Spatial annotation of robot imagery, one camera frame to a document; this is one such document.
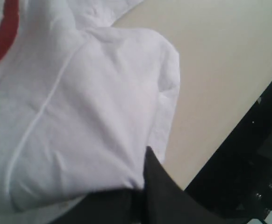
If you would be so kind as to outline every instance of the beige surface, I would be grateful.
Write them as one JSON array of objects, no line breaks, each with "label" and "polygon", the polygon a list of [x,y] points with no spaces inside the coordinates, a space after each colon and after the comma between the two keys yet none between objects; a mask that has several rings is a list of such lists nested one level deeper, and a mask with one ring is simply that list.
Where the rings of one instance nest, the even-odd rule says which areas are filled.
[{"label": "beige surface", "polygon": [[184,188],[272,81],[272,0],[146,0],[115,26],[154,29],[180,52],[165,168]]}]

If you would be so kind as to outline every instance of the white t-shirt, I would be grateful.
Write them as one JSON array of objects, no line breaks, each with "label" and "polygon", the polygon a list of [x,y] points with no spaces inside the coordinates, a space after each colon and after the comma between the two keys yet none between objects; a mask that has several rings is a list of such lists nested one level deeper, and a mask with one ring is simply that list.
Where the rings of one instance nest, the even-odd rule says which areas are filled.
[{"label": "white t-shirt", "polygon": [[178,53],[154,31],[108,27],[140,1],[22,1],[0,62],[0,213],[142,189],[146,146],[163,161]]}]

